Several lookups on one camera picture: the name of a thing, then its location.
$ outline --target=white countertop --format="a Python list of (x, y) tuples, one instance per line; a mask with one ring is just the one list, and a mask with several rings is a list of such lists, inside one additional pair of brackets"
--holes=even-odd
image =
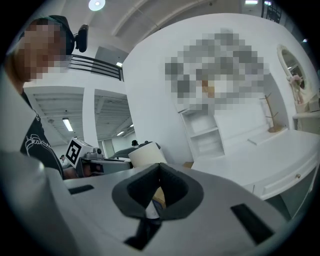
[(234, 153), (211, 159), (199, 159), (192, 169), (217, 175), (241, 186), (253, 184), (286, 169), (296, 169), (320, 148), (317, 134), (286, 130), (260, 145), (246, 141)]
[(297, 113), (292, 118), (293, 119), (320, 118), (320, 111)]

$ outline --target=black railing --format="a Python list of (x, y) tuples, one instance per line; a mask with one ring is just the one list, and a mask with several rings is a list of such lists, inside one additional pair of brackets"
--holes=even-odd
[(272, 0), (262, 2), (261, 18), (280, 23), (282, 15), (281, 8)]
[(73, 54), (68, 68), (88, 71), (123, 81), (122, 67), (95, 58)]

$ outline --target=white desk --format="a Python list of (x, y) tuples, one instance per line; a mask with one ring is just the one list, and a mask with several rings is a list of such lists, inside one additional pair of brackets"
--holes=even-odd
[(320, 111), (297, 113), (293, 120), (296, 130), (320, 135)]
[(259, 145), (246, 141), (230, 155), (196, 160), (192, 169), (234, 181), (265, 200), (301, 181), (319, 155), (319, 135), (285, 130)]

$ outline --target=toilet paper roll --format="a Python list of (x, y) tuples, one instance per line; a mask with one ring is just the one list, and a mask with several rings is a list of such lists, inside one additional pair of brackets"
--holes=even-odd
[(140, 167), (155, 163), (166, 163), (166, 159), (156, 143), (152, 142), (129, 154), (133, 167)]

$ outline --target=drawer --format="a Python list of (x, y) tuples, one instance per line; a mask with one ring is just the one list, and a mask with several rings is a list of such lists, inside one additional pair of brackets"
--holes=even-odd
[(317, 154), (314, 154), (306, 163), (304, 163), (297, 170), (292, 173), (277, 179), (274, 177), (273, 181), (255, 184), (254, 194), (260, 197), (262, 200), (266, 200), (273, 196), (280, 194), (281, 192), (291, 188), (304, 177), (306, 177), (317, 165)]

